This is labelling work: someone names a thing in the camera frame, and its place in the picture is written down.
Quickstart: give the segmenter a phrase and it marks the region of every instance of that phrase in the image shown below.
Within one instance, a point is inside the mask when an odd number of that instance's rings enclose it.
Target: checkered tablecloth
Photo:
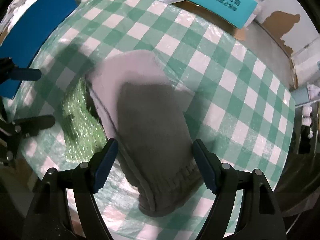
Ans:
[[[55,115],[54,127],[28,138],[20,150],[42,177],[50,167],[76,166],[65,158],[59,103],[66,89],[95,63],[134,49],[155,53],[176,90],[191,138],[238,170],[261,169],[274,188],[291,140],[295,103],[276,76],[229,34],[202,18],[154,0],[79,0],[79,7],[43,44],[23,82],[6,101],[11,119]],[[203,185],[182,208],[163,218],[138,210],[137,191],[117,164],[96,195],[109,229],[129,239],[195,239],[214,195]],[[227,233],[236,226],[237,194]],[[70,206],[75,208],[70,193]]]

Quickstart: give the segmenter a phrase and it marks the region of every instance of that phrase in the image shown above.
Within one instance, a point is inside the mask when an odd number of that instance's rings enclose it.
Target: metal screw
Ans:
[[[230,164],[223,163],[223,164],[221,164],[221,167],[224,168],[225,170],[228,170],[228,169],[230,169]]]
[[[80,168],[81,168],[81,169],[85,169],[85,168],[87,168],[88,166],[89,166],[89,163],[87,163],[87,162],[80,163]]]
[[[55,168],[50,168],[50,169],[48,169],[48,173],[49,173],[50,175],[53,174],[55,171],[56,171]]]
[[[11,151],[7,152],[7,160],[11,161],[13,159],[13,153]]]
[[[262,175],[262,171],[259,170],[259,169],[255,169],[255,170],[254,170],[254,173],[257,174],[257,175],[259,175],[259,176]]]
[[[21,132],[21,126],[20,125],[15,126],[14,129],[15,129],[16,133]]]

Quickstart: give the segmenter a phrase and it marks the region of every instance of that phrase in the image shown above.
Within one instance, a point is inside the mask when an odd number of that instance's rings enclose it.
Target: blue gripper pad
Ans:
[[[94,174],[94,184],[92,187],[94,194],[97,193],[99,189],[103,188],[106,183],[112,165],[118,154],[118,142],[115,139],[109,139],[101,153],[103,154],[105,151],[107,152],[104,154],[101,163]]]
[[[210,153],[200,139],[193,142],[192,154],[206,187],[210,189],[213,194],[216,194],[220,187],[221,178],[221,162],[219,158],[215,154]]]

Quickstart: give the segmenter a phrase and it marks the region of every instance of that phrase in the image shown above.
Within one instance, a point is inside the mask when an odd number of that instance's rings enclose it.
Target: folded garment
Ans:
[[[141,212],[158,217],[182,206],[203,180],[183,112],[155,55],[117,55],[86,80],[106,136],[119,141],[118,160],[138,188]]]

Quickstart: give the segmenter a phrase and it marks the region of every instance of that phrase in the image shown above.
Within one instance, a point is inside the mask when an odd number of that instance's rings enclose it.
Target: table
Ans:
[[[37,82],[23,82],[14,100],[6,100],[12,120],[53,114],[56,124],[20,151],[42,178],[46,170],[74,168],[68,159],[60,100],[96,62],[134,49],[151,50],[181,91],[191,138],[236,169],[261,169],[272,188],[282,172],[292,135],[295,103],[276,76],[229,34],[202,18],[154,0],[78,0],[79,7],[51,34],[32,68]],[[84,98],[73,97],[81,105]],[[87,125],[101,135],[97,123]],[[94,143],[88,151],[94,151]],[[75,209],[72,194],[69,205]],[[164,218],[138,210],[137,191],[114,164],[105,187],[95,195],[111,232],[128,239],[195,239],[214,195],[204,185],[182,208]],[[227,233],[234,231],[241,203],[238,192]]]

